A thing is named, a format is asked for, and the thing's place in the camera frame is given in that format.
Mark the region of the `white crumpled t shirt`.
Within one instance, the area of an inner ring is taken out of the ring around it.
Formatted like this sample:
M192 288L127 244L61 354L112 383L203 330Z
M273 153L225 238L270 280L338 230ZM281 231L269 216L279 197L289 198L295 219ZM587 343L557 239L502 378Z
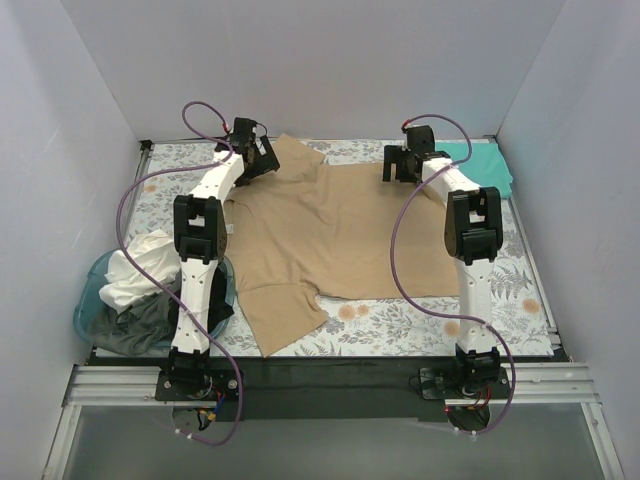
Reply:
M127 252L146 273L163 285L172 283L180 272L173 238L160 229L136 235L127 245ZM121 250L116 250L109 259L105 278L107 284L99 290L100 299L118 313L161 291L131 264Z

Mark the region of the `floral patterned table mat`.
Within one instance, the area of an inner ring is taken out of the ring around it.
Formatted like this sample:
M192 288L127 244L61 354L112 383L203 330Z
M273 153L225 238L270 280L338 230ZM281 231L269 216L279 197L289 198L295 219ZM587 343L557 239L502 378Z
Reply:
M128 235L172 229L176 195L189 192L198 172L168 174L172 167L210 161L207 143L160 143L144 149L141 169L161 174L144 183L128 224ZM492 279L493 326L514 356L550 358L560 340L547 312L536 269L530 260L520 219L511 201L502 203L504 244ZM448 356L454 351L459 323L455 297L427 297L419 304L445 318L426 316L403 299L341 300L320 297L321 318L306 335L277 351L277 356Z

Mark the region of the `aluminium extrusion rail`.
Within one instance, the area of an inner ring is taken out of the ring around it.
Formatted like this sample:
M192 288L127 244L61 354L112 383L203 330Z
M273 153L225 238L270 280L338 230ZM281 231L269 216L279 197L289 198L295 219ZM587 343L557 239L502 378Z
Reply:
M155 366L76 367L63 397L64 406L142 406L154 402L160 369ZM518 363L514 403L598 403L588 366L580 362Z

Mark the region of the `black crumpled t shirt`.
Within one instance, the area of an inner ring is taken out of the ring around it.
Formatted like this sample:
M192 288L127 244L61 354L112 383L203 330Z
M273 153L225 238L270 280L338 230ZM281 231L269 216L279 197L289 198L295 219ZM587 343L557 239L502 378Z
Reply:
M208 332L217 337L234 314L235 287L233 278L221 268L217 268L211 284Z

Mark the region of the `grey crumpled t shirt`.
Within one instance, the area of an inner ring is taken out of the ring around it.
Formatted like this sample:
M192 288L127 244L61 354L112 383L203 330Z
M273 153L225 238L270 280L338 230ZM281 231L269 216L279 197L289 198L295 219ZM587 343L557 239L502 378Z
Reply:
M120 313L102 303L87 336L94 346L111 353L140 356L173 338L177 317L178 305L166 293L144 297Z

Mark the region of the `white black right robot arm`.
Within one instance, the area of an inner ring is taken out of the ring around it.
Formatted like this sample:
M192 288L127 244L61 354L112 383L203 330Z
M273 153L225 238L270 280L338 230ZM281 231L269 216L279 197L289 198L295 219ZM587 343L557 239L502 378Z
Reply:
M384 147L383 180L414 183L416 197L431 188L445 206L444 244L459 288L459 333L455 356L444 370L424 370L421 382L434 392L447 389L475 397L499 378L499 339L492 329L491 280L503 244L501 195L469 179L450 155L436 149L428 125L406 121L405 143Z

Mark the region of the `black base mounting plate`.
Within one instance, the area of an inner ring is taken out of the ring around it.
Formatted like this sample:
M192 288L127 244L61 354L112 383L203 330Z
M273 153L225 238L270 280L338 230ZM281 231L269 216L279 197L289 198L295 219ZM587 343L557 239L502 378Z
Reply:
M222 402L233 420L417 418L446 421L448 402L466 403L451 357L210 358L201 379L163 367L155 398L176 405Z

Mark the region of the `tan t shirt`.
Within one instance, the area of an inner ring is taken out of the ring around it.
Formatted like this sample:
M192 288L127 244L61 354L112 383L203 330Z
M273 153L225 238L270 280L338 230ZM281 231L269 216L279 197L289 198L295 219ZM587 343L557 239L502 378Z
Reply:
M226 255L239 306L269 356L320 320L317 297L455 297L445 209L431 189L382 181L378 163L330 165L281 136L280 168L232 190Z

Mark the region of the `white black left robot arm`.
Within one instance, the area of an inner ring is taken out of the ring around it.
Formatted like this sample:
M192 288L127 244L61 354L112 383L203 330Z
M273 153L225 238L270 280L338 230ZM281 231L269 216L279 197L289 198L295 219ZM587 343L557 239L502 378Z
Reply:
M236 118L227 137L230 146L215 154L221 164L173 203L182 305L165 385L193 400L207 397L213 388L213 377L206 370L210 350L207 334L211 287L227 247L223 204L233 187L280 167L268 137L256 136L259 125L249 118Z

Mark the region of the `teal translucent laundry basket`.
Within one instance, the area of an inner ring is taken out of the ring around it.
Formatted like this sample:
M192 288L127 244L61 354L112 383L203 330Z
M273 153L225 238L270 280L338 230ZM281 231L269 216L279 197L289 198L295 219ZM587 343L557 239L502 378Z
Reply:
M108 270L109 259L113 253L114 250L107 251L93 263L86 276L85 285L74 310L74 330L82 340L88 343L90 343L88 331L91 321L105 306L99 297L99 290L107 284L105 274ZM233 278L235 287L234 269L231 262L224 258L218 263L217 268L221 268Z

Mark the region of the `folded teal t shirt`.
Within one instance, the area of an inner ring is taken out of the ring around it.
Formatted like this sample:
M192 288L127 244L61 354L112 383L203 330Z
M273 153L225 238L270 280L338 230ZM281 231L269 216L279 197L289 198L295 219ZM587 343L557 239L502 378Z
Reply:
M513 176L497 143L472 141L470 159L459 166L461 172L483 187L496 187L502 199L512 195ZM446 152L452 160L461 160L468 154L464 141L436 141L436 149Z

